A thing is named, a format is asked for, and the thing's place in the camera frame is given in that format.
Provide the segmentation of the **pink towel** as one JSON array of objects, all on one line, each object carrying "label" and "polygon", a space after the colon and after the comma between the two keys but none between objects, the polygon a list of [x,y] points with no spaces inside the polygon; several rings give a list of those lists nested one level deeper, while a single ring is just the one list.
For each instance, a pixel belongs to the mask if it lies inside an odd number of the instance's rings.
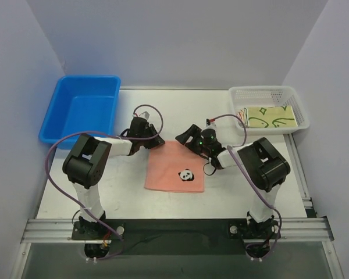
[{"label": "pink towel", "polygon": [[153,191],[204,192],[204,160],[176,141],[151,149],[144,188]]}]

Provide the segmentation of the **orange lion print towel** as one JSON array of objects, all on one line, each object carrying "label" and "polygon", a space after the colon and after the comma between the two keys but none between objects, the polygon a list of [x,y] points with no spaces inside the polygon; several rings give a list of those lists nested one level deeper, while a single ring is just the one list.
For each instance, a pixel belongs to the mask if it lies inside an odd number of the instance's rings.
[{"label": "orange lion print towel", "polygon": [[243,116],[241,115],[241,109],[237,112],[237,116],[240,118],[240,120],[242,121],[242,123],[244,124],[243,122]]}]

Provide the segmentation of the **cream green patterned towel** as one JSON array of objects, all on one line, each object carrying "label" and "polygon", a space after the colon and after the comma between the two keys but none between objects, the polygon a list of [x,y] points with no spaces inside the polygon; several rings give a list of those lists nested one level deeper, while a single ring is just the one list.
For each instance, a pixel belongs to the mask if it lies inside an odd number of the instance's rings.
[{"label": "cream green patterned towel", "polygon": [[247,108],[249,128],[297,127],[293,108],[290,105]]}]

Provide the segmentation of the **yellow patterned towel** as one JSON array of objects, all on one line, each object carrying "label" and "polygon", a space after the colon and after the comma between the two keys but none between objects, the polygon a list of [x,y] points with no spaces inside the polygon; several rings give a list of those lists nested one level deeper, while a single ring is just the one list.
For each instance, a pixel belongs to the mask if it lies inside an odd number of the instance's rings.
[{"label": "yellow patterned towel", "polygon": [[243,116],[244,125],[248,128],[249,127],[248,108],[242,108],[241,115]]}]

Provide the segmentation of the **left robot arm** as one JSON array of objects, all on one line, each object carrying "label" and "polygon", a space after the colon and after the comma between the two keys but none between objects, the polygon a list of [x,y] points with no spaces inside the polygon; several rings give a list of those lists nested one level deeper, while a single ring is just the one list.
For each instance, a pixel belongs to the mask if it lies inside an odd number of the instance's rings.
[{"label": "left robot arm", "polygon": [[75,188],[80,206],[80,229],[105,234],[101,224],[106,214],[101,205],[98,183],[109,158],[131,156],[140,148],[153,149],[165,145],[154,125],[143,116],[136,116],[119,137],[93,137],[81,134],[63,162],[62,170]]}]

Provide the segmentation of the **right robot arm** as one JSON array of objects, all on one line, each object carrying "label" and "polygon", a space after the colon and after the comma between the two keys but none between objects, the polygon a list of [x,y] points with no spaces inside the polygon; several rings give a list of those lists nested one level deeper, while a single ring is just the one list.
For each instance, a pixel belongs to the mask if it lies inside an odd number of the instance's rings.
[{"label": "right robot arm", "polygon": [[205,129],[193,124],[177,135],[175,140],[206,159],[215,170],[237,166],[255,192],[247,212],[247,228],[260,234],[263,231],[277,231],[278,225],[274,222],[275,200],[291,168],[267,138],[262,137],[237,148],[230,145],[224,147],[218,141],[214,124]]}]

